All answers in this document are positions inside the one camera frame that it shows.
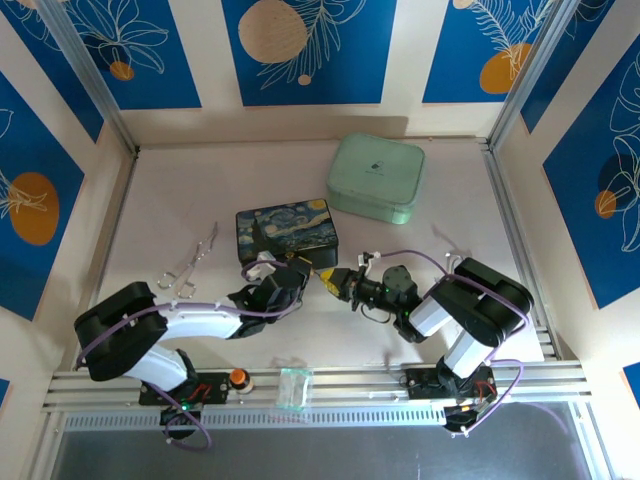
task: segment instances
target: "logo on tin box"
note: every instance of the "logo on tin box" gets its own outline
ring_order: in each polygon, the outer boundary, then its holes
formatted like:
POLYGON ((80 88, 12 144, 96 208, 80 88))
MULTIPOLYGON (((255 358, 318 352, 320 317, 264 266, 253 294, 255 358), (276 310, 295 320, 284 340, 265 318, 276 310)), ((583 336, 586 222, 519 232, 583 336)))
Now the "logo on tin box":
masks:
POLYGON ((384 162, 382 160, 374 163, 369 168, 370 170, 365 170, 366 173, 373 173, 374 175, 384 176, 384 162))

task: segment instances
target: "white floor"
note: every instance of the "white floor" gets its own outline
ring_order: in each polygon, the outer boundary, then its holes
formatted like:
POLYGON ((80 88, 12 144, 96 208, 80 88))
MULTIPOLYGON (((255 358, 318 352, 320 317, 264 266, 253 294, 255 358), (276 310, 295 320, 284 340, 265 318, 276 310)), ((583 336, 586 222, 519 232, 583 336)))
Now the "white floor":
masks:
MULTIPOLYGON (((340 266, 357 266, 362 251, 412 248, 444 262, 448 251, 472 255, 518 278, 480 145, 472 140, 414 142, 427 156, 425 185, 407 225, 332 211, 340 266)), ((133 281, 156 281, 182 267, 218 221, 214 250, 191 280, 194 301, 215 301, 244 286, 236 253, 238 211, 326 196, 325 180, 338 142, 242 143, 142 150, 118 228, 100 298, 133 281)), ((394 257, 372 276, 404 264, 424 292, 437 277, 418 257, 394 257)), ((406 343, 391 324, 378 325, 310 282, 304 308, 243 340, 192 338, 166 342, 187 351, 198 368, 240 366, 363 366, 435 362, 457 326, 420 345, 406 343)), ((510 339, 498 358, 543 360, 534 331, 510 339)))

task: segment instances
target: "metal scissors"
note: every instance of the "metal scissors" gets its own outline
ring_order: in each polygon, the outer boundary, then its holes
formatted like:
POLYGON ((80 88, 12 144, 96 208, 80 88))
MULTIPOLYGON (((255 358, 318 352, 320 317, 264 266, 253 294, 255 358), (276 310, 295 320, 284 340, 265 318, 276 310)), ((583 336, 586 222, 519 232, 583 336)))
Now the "metal scissors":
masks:
POLYGON ((158 280, 158 287, 160 287, 162 290, 173 288, 178 280, 186 275, 182 287, 180 287, 180 290, 178 290, 178 297, 185 300, 193 298, 193 295, 196 293, 196 285, 193 282, 190 282, 189 278, 191 278, 191 274, 195 270, 198 262, 206 257, 213 249, 213 242, 216 239, 217 235, 218 222, 214 223, 213 230, 211 231, 209 236, 201 242, 198 242, 198 244, 196 245, 196 252, 189 263, 187 263, 179 273, 165 272, 164 275, 162 275, 162 277, 160 277, 160 279, 158 280))

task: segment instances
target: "orange button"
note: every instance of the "orange button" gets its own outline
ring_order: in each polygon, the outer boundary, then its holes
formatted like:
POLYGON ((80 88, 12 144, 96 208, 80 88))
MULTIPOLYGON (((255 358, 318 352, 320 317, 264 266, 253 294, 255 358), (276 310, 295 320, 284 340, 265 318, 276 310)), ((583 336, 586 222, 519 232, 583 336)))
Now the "orange button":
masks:
POLYGON ((231 372, 231 383, 235 385, 242 385, 247 379, 247 373, 240 369, 236 368, 233 372, 231 372))

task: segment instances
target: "small plastic bag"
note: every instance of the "small plastic bag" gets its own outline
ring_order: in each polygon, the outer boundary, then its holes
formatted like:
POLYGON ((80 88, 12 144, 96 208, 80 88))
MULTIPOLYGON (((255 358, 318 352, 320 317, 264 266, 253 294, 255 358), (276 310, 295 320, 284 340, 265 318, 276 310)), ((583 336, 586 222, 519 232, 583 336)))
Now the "small plastic bag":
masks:
POLYGON ((310 398, 313 373, 299 368, 283 368, 280 371, 280 384, 276 407, 294 412, 302 412, 310 398))

